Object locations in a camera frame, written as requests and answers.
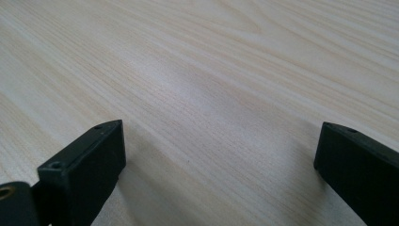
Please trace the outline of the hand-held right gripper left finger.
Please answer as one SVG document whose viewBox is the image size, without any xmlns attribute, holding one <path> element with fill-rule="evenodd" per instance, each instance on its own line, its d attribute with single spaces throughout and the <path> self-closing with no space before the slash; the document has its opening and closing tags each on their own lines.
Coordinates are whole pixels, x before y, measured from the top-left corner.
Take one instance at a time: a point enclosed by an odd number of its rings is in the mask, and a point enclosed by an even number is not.
<svg viewBox="0 0 399 226">
<path fill-rule="evenodd" d="M 33 186 L 40 221 L 90 226 L 126 166 L 121 120 L 98 124 L 38 167 Z"/>
</svg>

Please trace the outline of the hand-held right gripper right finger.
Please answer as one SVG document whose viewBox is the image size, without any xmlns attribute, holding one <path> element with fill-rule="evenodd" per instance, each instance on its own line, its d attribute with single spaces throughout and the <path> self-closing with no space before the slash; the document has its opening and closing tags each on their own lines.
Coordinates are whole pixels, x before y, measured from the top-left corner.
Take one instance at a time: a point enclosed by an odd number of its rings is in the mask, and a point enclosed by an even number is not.
<svg viewBox="0 0 399 226">
<path fill-rule="evenodd" d="M 313 166 L 368 226 L 399 226 L 398 152 L 325 122 Z"/>
</svg>

